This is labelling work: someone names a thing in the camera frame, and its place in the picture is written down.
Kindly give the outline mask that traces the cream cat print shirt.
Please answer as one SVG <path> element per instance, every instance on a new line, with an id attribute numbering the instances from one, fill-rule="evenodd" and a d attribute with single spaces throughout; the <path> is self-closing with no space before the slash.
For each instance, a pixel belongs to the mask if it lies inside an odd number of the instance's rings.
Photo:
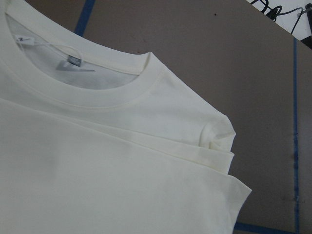
<path id="1" fill-rule="evenodd" d="M 0 231 L 230 234 L 235 131 L 151 52 L 0 3 Z"/>

